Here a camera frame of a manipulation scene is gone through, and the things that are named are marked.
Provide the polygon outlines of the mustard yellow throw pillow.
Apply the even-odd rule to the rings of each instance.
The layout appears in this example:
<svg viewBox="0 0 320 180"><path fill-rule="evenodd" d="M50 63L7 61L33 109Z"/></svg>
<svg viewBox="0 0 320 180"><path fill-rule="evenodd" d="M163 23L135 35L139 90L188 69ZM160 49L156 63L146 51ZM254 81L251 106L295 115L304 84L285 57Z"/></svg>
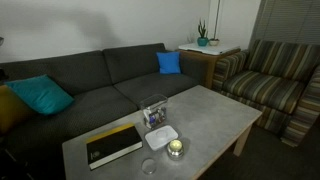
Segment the mustard yellow throw pillow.
<svg viewBox="0 0 320 180"><path fill-rule="evenodd" d="M35 115L8 86L0 86L0 134L6 134L15 125Z"/></svg>

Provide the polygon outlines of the window blinds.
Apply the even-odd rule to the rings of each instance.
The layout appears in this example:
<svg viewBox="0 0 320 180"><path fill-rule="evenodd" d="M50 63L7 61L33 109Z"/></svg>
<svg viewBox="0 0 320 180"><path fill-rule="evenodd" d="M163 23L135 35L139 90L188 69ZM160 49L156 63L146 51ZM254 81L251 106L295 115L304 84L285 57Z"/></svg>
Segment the window blinds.
<svg viewBox="0 0 320 180"><path fill-rule="evenodd" d="M255 40L320 44L320 0L261 0L249 47Z"/></svg>

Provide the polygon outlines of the lit candle in glass jar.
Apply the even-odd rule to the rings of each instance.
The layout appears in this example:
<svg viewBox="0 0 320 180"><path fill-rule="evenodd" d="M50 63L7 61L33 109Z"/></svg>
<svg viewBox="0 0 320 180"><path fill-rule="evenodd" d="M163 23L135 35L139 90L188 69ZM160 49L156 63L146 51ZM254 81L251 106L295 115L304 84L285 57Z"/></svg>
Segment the lit candle in glass jar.
<svg viewBox="0 0 320 180"><path fill-rule="evenodd" d="M167 154L172 160L181 159L184 155L183 143L178 139L170 141L167 145Z"/></svg>

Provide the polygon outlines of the small white plant pot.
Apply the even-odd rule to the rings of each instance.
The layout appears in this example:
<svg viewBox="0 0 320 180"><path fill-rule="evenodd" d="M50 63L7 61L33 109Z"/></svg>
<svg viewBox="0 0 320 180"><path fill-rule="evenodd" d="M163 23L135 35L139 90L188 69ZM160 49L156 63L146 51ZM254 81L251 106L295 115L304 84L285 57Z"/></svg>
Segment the small white plant pot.
<svg viewBox="0 0 320 180"><path fill-rule="evenodd" d="M219 39L209 39L209 44L210 46L217 46L219 44L220 40Z"/></svg>

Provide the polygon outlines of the white plastic container lid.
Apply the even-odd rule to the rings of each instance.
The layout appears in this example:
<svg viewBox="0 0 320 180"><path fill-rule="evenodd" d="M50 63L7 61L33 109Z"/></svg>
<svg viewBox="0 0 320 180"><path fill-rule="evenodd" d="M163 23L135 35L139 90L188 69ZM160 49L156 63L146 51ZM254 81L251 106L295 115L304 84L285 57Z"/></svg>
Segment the white plastic container lid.
<svg viewBox="0 0 320 180"><path fill-rule="evenodd" d="M170 125L158 128L145 135L145 139L153 151L159 150L177 138L178 133Z"/></svg>

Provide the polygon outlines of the teal throw pillow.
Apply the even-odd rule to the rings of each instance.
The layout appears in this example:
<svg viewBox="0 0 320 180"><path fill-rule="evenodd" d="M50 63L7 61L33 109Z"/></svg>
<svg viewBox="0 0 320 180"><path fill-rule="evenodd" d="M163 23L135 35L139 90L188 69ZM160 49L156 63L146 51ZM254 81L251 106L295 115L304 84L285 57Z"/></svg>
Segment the teal throw pillow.
<svg viewBox="0 0 320 180"><path fill-rule="evenodd" d="M74 101L48 75L8 81L6 85L30 108L43 115L59 113Z"/></svg>

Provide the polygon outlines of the clear plastic food container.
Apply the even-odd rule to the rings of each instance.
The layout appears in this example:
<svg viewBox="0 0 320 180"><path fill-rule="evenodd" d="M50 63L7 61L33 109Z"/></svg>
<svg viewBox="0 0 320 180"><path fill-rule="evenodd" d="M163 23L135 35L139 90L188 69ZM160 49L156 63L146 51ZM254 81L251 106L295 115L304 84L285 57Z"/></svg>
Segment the clear plastic food container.
<svg viewBox="0 0 320 180"><path fill-rule="evenodd" d="M162 94L152 95L140 102L140 109L144 115L144 124L154 129L166 119L168 98Z"/></svg>

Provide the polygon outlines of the black and yellow book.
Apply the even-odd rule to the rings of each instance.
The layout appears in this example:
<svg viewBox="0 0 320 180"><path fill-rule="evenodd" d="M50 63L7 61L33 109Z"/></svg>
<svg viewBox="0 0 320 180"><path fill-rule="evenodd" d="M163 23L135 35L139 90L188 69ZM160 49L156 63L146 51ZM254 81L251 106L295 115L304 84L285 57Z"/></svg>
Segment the black and yellow book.
<svg viewBox="0 0 320 180"><path fill-rule="evenodd" d="M118 126L86 140L88 165L94 170L142 147L133 123Z"/></svg>

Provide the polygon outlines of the wooden side table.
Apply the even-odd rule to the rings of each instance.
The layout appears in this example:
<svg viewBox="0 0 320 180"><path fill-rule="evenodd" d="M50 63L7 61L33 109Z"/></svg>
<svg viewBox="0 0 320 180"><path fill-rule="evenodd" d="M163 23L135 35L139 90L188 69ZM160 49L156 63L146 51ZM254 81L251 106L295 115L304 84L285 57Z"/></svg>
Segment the wooden side table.
<svg viewBox="0 0 320 180"><path fill-rule="evenodd" d="M197 43L191 43L180 45L178 50L181 51L183 55L190 56L197 60L205 60L208 63L205 86L211 89L216 61L239 52L241 48L239 45L225 43L218 44L217 46L207 45L205 47L201 47Z"/></svg>

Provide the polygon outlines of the blue throw pillow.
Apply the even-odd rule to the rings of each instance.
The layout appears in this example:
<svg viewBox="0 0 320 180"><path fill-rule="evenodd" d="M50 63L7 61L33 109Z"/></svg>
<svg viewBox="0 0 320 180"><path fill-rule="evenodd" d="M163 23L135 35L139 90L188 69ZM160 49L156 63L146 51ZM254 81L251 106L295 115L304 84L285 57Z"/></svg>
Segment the blue throw pillow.
<svg viewBox="0 0 320 180"><path fill-rule="evenodd" d="M156 53L161 74L180 74L179 52Z"/></svg>

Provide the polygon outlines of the succulent in teal pot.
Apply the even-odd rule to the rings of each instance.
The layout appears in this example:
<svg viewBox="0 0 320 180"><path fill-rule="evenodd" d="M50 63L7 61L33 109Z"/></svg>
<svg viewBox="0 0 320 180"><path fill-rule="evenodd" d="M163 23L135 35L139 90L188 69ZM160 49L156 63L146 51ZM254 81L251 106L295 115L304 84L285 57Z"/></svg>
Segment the succulent in teal pot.
<svg viewBox="0 0 320 180"><path fill-rule="evenodd" d="M199 33L199 37L197 38L197 44L200 47L205 47L208 44L208 37L207 37L208 32L206 28L206 23L203 20L199 20L198 33Z"/></svg>

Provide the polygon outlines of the grey top coffee table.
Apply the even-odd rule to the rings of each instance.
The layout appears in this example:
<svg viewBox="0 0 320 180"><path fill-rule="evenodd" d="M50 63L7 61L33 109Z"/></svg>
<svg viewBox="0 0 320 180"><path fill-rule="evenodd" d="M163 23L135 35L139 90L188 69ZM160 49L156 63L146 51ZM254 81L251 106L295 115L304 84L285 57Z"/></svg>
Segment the grey top coffee table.
<svg viewBox="0 0 320 180"><path fill-rule="evenodd" d="M262 112L202 86L195 86L168 99L166 123L183 142L179 160L168 157L164 148L143 147L113 162L91 170L85 140L122 124L133 123L141 136L149 129L138 111L84 133L62 144L67 180L192 180L200 177L230 146L240 155L253 123ZM142 162L152 158L157 169L147 175Z"/></svg>

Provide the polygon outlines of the dark grey fabric sofa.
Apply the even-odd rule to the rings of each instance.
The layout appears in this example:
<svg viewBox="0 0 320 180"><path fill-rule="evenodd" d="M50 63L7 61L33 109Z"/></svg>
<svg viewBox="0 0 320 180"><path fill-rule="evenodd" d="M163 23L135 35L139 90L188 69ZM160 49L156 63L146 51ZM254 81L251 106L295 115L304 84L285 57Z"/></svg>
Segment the dark grey fabric sofa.
<svg viewBox="0 0 320 180"><path fill-rule="evenodd" d="M33 115L5 136L5 147L34 180L65 180L62 143L136 112L154 94L176 95L205 81L207 63L181 55L178 74L162 74L162 43L3 63L9 79L53 79L74 102Z"/></svg>

